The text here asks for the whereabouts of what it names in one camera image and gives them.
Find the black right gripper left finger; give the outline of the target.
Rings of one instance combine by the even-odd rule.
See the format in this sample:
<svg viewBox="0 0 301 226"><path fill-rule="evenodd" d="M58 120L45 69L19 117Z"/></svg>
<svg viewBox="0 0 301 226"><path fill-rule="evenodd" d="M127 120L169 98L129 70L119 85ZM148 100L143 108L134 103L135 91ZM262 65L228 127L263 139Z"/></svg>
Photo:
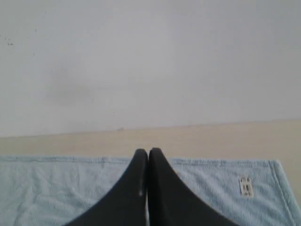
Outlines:
<svg viewBox="0 0 301 226"><path fill-rule="evenodd" d="M137 149L125 172L95 205L68 226L145 226L148 155Z"/></svg>

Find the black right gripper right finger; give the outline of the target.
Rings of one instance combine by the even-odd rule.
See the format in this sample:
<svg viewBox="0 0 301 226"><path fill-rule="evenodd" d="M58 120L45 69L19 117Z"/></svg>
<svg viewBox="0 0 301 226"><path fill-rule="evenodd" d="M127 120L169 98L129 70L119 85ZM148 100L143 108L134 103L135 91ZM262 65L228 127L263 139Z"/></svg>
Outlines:
<svg viewBox="0 0 301 226"><path fill-rule="evenodd" d="M151 226L237 225L199 199L159 148L152 148L149 153L148 210Z"/></svg>

